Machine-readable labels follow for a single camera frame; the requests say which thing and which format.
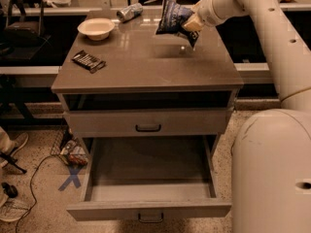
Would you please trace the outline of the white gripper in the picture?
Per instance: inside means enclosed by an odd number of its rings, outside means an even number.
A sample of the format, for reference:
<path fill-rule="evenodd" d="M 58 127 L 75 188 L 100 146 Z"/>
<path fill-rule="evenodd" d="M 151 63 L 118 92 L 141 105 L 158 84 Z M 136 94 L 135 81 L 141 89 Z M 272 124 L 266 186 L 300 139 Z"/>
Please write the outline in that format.
<path fill-rule="evenodd" d="M 221 15 L 226 0 L 199 0 L 190 9 L 197 14 L 188 18 L 182 27 L 189 32 L 200 31 L 204 25 L 213 27 L 223 24 L 226 17 Z"/>

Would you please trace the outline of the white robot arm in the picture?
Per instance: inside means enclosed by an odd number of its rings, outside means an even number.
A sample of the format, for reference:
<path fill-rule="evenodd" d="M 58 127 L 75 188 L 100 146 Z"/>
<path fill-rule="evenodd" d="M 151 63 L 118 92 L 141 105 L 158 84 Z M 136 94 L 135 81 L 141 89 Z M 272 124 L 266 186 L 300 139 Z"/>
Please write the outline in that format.
<path fill-rule="evenodd" d="M 249 16 L 279 95 L 232 147 L 232 233 L 311 233 L 311 51 L 280 0 L 200 0 L 187 30 Z"/>

